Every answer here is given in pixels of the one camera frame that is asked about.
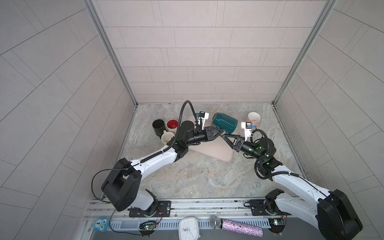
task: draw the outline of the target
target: beige tile wall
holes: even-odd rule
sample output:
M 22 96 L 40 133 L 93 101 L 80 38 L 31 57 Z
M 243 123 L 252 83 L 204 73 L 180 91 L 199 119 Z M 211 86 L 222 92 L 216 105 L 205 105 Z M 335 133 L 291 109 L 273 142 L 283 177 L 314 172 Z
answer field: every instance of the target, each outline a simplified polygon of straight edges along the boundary
M 81 0 L 0 1 L 0 239 L 75 236 L 133 109 Z
M 272 101 L 324 3 L 93 1 L 140 103 Z
M 339 0 L 277 109 L 312 181 L 384 239 L 384 2 Z

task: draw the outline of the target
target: metal corner frame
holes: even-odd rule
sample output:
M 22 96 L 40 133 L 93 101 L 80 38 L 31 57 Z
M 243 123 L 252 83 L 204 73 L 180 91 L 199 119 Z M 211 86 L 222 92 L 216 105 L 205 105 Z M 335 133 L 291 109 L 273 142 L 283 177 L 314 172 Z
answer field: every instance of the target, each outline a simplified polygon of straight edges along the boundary
M 336 4 L 337 0 L 328 0 L 323 9 L 320 12 L 319 17 L 317 18 L 315 24 L 313 25 L 313 28 L 308 35 L 303 47 L 301 48 L 299 54 L 297 55 L 290 71 L 287 74 L 287 77 L 285 78 L 285 81 L 283 82 L 279 92 L 276 94 L 275 99 L 272 101 L 274 105 L 276 105 L 283 95 L 284 91 L 287 89 L 289 83 L 291 82 L 293 76 L 295 75 L 297 69 L 299 69 L 301 63 L 304 60 L 304 57 L 307 55 L 309 49 L 311 48 L 314 40 L 316 39 L 317 35 L 319 34 L 321 28 L 323 27 L 325 21 L 328 19 L 329 15 L 331 14 L 333 10 L 333 6 Z
M 127 78 L 125 77 L 124 72 L 121 69 L 121 66 L 120 66 L 119 61 L 116 57 L 116 54 L 113 51 L 113 47 L 112 47 L 112 45 L 111 45 L 111 43 L 107 37 L 106 32 L 104 31 L 104 27 L 101 24 L 99 16 L 96 13 L 96 10 L 94 8 L 92 0 L 83 0 L 83 2 L 84 2 L 85 9 L 87 10 L 89 16 L 91 17 L 93 25 L 95 26 L 96 31 L 100 36 L 101 42 L 103 43 L 103 45 L 105 46 L 105 48 L 107 50 L 107 53 L 108 53 L 108 55 L 112 61 L 113 66 L 114 66 L 117 74 L 119 75 L 121 81 L 123 82 L 125 89 L 128 91 L 129 96 L 131 97 L 132 102 L 134 103 L 135 108 L 136 108 L 137 104 L 138 104 L 136 101 L 136 98 L 135 98 L 131 88 L 129 87 Z

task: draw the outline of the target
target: microphone grille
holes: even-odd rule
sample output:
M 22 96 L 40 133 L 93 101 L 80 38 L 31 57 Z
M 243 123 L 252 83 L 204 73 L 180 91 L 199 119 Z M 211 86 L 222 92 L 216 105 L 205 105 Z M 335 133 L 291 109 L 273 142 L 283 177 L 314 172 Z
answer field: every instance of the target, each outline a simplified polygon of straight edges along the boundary
M 217 229 L 217 228 L 220 228 L 221 226 L 221 219 L 216 217 L 216 216 L 212 216 L 210 219 L 209 219 L 209 227 L 213 228 L 213 229 Z

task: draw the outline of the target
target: clock face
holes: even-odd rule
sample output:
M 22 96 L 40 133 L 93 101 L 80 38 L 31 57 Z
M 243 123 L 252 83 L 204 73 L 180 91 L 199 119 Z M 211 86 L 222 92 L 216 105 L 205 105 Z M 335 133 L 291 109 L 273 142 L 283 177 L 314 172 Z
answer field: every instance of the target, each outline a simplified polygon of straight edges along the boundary
M 194 217 L 184 218 L 179 223 L 180 240 L 197 240 L 199 238 L 199 222 Z

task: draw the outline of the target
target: mug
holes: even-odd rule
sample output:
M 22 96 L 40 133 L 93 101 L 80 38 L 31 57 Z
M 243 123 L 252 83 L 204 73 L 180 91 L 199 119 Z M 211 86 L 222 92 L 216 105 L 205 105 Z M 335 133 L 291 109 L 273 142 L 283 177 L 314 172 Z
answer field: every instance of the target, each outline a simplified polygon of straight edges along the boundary
M 173 132 L 173 134 L 176 134 L 178 126 L 179 122 L 176 119 L 169 120 L 166 124 L 167 132 Z
M 161 142 L 165 146 L 167 143 L 175 136 L 173 132 L 167 132 L 164 130 L 163 135 L 161 136 Z
M 255 112 L 248 113 L 247 122 L 251 122 L 252 125 L 257 126 L 260 123 L 260 115 Z
M 163 135 L 164 131 L 166 131 L 166 126 L 164 121 L 161 119 L 157 119 L 152 123 L 153 130 L 155 131 L 156 136 L 160 137 Z

